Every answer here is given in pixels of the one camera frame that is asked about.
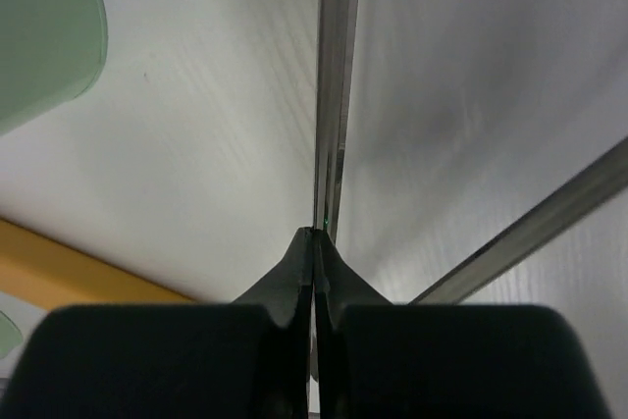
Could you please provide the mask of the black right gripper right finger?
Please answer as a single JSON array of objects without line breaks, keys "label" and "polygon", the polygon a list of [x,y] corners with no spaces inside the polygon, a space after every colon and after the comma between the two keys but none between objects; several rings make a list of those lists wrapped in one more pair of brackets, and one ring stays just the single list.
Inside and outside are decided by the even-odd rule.
[{"label": "black right gripper right finger", "polygon": [[571,326],[538,305],[394,304],[313,235],[325,418],[606,418]]}]

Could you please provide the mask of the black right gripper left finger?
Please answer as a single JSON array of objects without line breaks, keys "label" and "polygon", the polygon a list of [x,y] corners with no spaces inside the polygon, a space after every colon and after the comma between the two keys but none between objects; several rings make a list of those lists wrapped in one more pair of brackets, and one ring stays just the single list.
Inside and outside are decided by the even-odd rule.
[{"label": "black right gripper left finger", "polygon": [[304,418],[313,233],[230,303],[49,313],[1,399],[5,418]]}]

